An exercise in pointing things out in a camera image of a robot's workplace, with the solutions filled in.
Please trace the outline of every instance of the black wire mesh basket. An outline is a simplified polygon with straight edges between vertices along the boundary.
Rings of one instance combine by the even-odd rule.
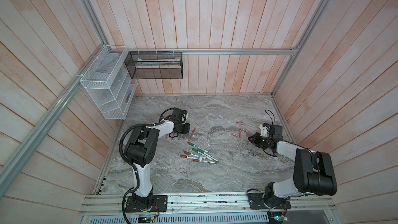
[[[181,52],[129,52],[125,65],[132,79],[182,79]]]

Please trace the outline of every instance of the marker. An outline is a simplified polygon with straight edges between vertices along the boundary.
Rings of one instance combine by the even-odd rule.
[[[180,155],[180,157],[183,157],[183,158],[190,158],[190,159],[196,159],[196,160],[203,160],[203,158],[189,157],[189,156],[186,156],[186,155]]]
[[[209,151],[206,151],[205,149],[202,149],[202,148],[200,148],[199,146],[196,146],[195,144],[193,144],[193,143],[191,143],[191,142],[187,142],[187,143],[188,143],[188,145],[190,145],[190,146],[193,146],[193,147],[195,147],[195,148],[198,148],[198,149],[203,150],[205,153],[209,153]]]
[[[192,157],[199,157],[199,158],[206,159],[206,157],[201,157],[201,156],[195,155],[195,154],[193,154],[193,153],[191,153],[191,152],[186,152],[186,151],[184,151],[184,153],[185,153],[186,155],[189,155],[189,156],[192,156]]]
[[[211,161],[213,160],[211,157],[209,157],[209,156],[208,156],[203,150],[201,150],[201,149],[192,148],[192,150],[193,150],[194,152],[197,152],[197,153],[200,153],[200,154],[206,156],[206,157],[209,158]]]
[[[212,161],[198,160],[198,159],[192,159],[192,161],[194,161],[194,162],[202,162],[202,163],[216,163],[216,162],[212,162]]]
[[[195,133],[195,131],[196,131],[196,128],[193,129],[192,134],[191,134],[191,136],[189,137],[189,140],[188,140],[187,143],[189,143],[189,142],[191,141],[191,138],[192,138],[193,134]]]
[[[209,154],[207,154],[207,153],[205,153],[203,150],[201,150],[201,149],[195,149],[195,148],[192,148],[192,150],[194,151],[194,152],[197,152],[197,153],[200,153],[200,154],[203,154],[203,155],[205,155],[207,158],[209,158],[211,161],[216,161],[216,162],[218,162],[218,160],[217,159],[215,159],[214,157],[212,157],[212,156],[210,156]]]

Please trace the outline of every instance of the white wire mesh basket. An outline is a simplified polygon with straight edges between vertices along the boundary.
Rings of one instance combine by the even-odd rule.
[[[124,46],[107,45],[80,79],[86,89],[110,89],[122,63],[127,57]]]
[[[122,48],[105,46],[80,80],[107,119],[126,119],[138,85],[138,81],[131,84],[131,77],[123,64],[127,50]]]

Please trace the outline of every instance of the green marker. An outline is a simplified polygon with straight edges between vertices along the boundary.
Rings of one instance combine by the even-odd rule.
[[[218,162],[218,160],[217,159],[215,159],[214,157],[212,157],[212,156],[210,156],[210,155],[208,155],[207,153],[205,153],[205,151],[204,150],[202,150],[202,149],[195,149],[195,148],[192,148],[192,150],[194,151],[194,152],[197,152],[197,153],[200,153],[200,154],[202,154],[202,155],[205,155],[207,158],[209,158],[211,161],[216,161],[216,162]]]
[[[195,144],[193,144],[193,143],[191,143],[191,142],[187,142],[187,143],[188,143],[188,145],[190,145],[190,146],[193,146],[193,147],[195,147],[195,148],[198,148],[198,149],[203,150],[205,153],[208,153],[208,152],[209,152],[209,151],[206,151],[205,149],[200,148],[199,146],[196,146]]]

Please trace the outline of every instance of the mesh shelf organizer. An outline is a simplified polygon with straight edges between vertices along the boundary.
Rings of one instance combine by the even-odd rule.
[[[105,46],[80,80],[106,119],[126,119],[138,85],[131,84],[126,56],[126,47]]]
[[[182,79],[181,52],[129,52],[125,65],[132,79]]]

